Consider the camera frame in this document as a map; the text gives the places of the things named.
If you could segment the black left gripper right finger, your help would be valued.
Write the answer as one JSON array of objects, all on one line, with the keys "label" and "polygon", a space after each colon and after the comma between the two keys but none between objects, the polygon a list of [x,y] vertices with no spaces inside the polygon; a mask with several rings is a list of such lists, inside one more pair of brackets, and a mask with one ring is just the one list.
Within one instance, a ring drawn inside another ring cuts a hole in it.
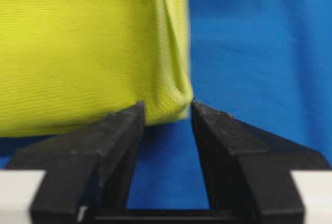
[{"label": "black left gripper right finger", "polygon": [[320,152],[197,101],[191,123],[212,210],[251,223],[331,221],[331,166]]}]

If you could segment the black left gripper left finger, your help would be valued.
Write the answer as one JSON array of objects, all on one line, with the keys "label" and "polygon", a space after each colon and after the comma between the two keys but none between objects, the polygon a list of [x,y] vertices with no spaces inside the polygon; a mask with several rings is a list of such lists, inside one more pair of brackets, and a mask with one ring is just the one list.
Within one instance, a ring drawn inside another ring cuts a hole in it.
[{"label": "black left gripper left finger", "polygon": [[80,223],[123,208],[145,129],[143,102],[17,150],[5,165],[6,223]]}]

